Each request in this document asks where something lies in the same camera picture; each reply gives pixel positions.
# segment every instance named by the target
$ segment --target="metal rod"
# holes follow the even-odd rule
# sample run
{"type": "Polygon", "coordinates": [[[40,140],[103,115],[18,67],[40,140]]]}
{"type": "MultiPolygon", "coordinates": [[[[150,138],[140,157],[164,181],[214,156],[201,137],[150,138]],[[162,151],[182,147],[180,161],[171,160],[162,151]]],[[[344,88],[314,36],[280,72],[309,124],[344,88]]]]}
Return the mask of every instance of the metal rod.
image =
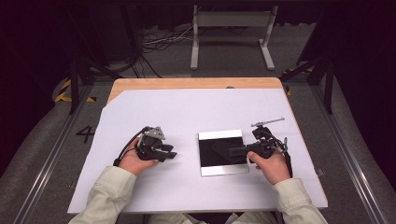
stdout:
{"type": "Polygon", "coordinates": [[[366,208],[367,214],[372,220],[372,223],[389,223],[381,208],[379,207],[378,201],[376,200],[374,193],[367,182],[363,171],[361,170],[361,167],[353,155],[352,150],[347,146],[343,136],[340,134],[340,128],[338,127],[337,121],[333,115],[327,113],[327,108],[322,103],[323,96],[319,87],[311,86],[310,88],[322,114],[325,116],[330,128],[332,129],[332,134],[339,146],[338,152],[344,161],[346,169],[349,172],[350,178],[352,179],[357,192],[361,196],[361,201],[363,202],[363,205],[366,208]]]}
{"type": "Polygon", "coordinates": [[[250,127],[262,126],[262,125],[265,125],[265,124],[278,122],[278,121],[281,121],[281,120],[284,120],[284,119],[285,118],[282,117],[280,119],[273,119],[273,120],[268,120],[268,121],[264,121],[264,122],[258,122],[258,123],[255,123],[255,124],[251,124],[250,127]]]}
{"type": "Polygon", "coordinates": [[[287,80],[291,79],[292,77],[295,77],[295,76],[299,75],[305,69],[308,69],[308,68],[318,64],[321,60],[322,60],[322,58],[317,58],[317,59],[309,61],[309,62],[307,62],[307,63],[305,63],[303,65],[300,65],[297,68],[295,68],[294,70],[292,70],[291,72],[289,72],[286,75],[283,75],[282,77],[280,77],[279,80],[281,82],[287,81],[287,80]]]}
{"type": "Polygon", "coordinates": [[[47,157],[47,160],[44,162],[41,171],[38,173],[37,178],[35,179],[35,183],[30,189],[30,192],[26,197],[19,213],[15,217],[13,222],[14,224],[27,223],[30,215],[32,215],[35,205],[37,204],[44,188],[46,187],[50,179],[52,171],[55,168],[56,162],[61,156],[61,152],[64,149],[64,144],[67,136],[69,135],[71,128],[73,127],[73,124],[75,123],[78,114],[81,111],[81,108],[83,107],[86,99],[88,98],[91,89],[92,86],[84,86],[81,98],[79,99],[81,101],[81,104],[78,105],[75,113],[67,118],[62,128],[62,131],[58,136],[58,139],[56,140],[51,152],[49,153],[49,156],[47,157]]]}

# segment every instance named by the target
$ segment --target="beige sleeve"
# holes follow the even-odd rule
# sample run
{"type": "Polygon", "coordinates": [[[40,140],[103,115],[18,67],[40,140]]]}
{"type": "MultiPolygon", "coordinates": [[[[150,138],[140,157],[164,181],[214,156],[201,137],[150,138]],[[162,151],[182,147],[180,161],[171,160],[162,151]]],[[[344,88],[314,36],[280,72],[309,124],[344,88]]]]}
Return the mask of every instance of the beige sleeve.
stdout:
{"type": "Polygon", "coordinates": [[[312,204],[301,179],[287,179],[274,185],[277,209],[283,213],[286,223],[327,223],[312,204]]]}
{"type": "Polygon", "coordinates": [[[112,223],[131,200],[136,176],[116,166],[108,166],[93,185],[87,207],[69,223],[112,223]]]}

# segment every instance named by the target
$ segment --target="human hand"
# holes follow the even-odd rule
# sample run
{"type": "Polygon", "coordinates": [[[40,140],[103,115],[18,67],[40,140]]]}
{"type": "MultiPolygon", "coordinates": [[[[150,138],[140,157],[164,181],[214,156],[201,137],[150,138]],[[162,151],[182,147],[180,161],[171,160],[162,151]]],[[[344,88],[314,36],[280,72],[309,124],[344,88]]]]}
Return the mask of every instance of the human hand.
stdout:
{"type": "Polygon", "coordinates": [[[152,160],[152,161],[142,161],[136,154],[136,150],[134,149],[136,147],[137,142],[139,141],[139,138],[136,138],[129,146],[128,146],[128,151],[125,153],[125,155],[122,157],[121,162],[119,167],[129,171],[130,173],[134,175],[140,175],[144,170],[147,168],[155,166],[158,161],[152,160]]]}
{"type": "Polygon", "coordinates": [[[256,168],[262,169],[262,173],[272,185],[290,178],[285,157],[280,152],[274,152],[268,159],[252,151],[249,151],[247,156],[256,163],[256,168]]]}

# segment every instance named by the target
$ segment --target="wooden table edge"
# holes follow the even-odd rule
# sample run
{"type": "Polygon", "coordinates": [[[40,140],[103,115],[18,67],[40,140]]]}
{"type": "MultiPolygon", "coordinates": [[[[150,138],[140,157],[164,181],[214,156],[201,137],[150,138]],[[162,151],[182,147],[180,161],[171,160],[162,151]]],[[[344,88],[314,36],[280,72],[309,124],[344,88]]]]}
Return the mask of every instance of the wooden table edge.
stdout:
{"type": "Polygon", "coordinates": [[[167,89],[283,88],[277,77],[177,77],[119,78],[114,81],[107,103],[123,91],[167,89]]]}

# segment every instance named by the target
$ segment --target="white paper sheet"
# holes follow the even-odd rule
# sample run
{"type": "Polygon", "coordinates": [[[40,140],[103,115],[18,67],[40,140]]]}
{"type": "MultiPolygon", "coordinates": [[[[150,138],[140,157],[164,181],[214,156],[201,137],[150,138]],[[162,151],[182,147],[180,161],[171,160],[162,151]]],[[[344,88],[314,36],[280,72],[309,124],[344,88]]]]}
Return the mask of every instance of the white paper sheet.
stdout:
{"type": "Polygon", "coordinates": [[[68,213],[85,208],[94,181],[145,126],[161,126],[163,142],[177,156],[137,178],[125,212],[275,210],[272,186],[254,165],[248,174],[201,177],[198,133],[240,129],[248,144],[256,141],[250,124],[281,117],[266,127],[278,139],[288,137],[294,177],[303,180],[315,206],[327,207],[282,89],[149,90],[124,91],[104,108],[68,213]]]}

